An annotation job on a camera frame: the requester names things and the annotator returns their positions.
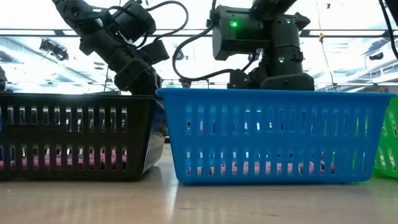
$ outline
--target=green led light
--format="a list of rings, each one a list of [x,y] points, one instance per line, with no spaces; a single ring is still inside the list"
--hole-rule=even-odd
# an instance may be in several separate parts
[[[230,26],[233,27],[233,28],[235,28],[235,27],[238,26],[238,23],[235,22],[235,21],[231,21],[231,22],[229,22],[229,24],[230,24]]]

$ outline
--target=basket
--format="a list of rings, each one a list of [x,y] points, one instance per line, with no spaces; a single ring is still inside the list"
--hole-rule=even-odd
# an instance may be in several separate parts
[[[185,184],[360,182],[371,176],[392,96],[160,89]]]
[[[398,177],[398,98],[390,101],[384,118],[374,170],[390,177]]]
[[[0,179],[136,180],[160,159],[151,96],[0,95]]]

